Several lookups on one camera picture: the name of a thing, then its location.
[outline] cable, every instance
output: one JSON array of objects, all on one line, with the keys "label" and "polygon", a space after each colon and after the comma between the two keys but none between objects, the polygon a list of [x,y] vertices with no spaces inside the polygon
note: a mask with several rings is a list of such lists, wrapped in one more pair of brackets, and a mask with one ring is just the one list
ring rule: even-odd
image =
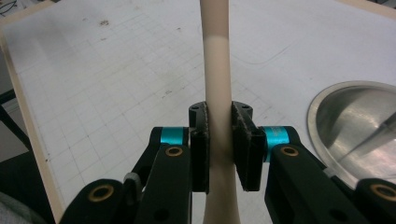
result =
[{"label": "cable", "polygon": [[13,1],[13,2],[9,2],[9,3],[7,3],[7,4],[3,5],[3,6],[1,6],[1,7],[0,7],[0,10],[3,9],[3,7],[6,7],[6,6],[8,6],[8,5],[11,5],[11,7],[9,7],[6,11],[0,12],[0,14],[1,14],[3,17],[5,17],[5,15],[3,15],[3,14],[6,13],[6,12],[8,12],[8,11],[10,11],[16,4],[17,4],[17,1]]}]

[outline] cutting mat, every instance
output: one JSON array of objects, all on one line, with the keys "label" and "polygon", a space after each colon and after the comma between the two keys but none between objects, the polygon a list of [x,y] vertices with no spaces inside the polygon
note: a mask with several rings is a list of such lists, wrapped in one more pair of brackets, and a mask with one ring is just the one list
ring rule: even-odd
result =
[{"label": "cutting mat", "polygon": [[[333,0],[230,1],[233,100],[257,125],[292,125],[312,149],[309,103],[348,80],[396,85],[396,22]],[[63,0],[4,28],[62,205],[122,180],[154,126],[187,126],[205,99],[199,1]],[[262,190],[238,189],[243,223],[269,223]],[[193,195],[193,223],[205,195]]]}]

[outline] metal bowl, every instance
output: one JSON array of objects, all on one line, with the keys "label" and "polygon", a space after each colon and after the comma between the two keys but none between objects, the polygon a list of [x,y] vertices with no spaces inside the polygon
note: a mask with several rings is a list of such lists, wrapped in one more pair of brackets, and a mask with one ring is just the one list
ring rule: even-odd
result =
[{"label": "metal bowl", "polygon": [[353,189],[363,178],[396,183],[396,87],[351,81],[322,91],[308,110],[316,152]]}]

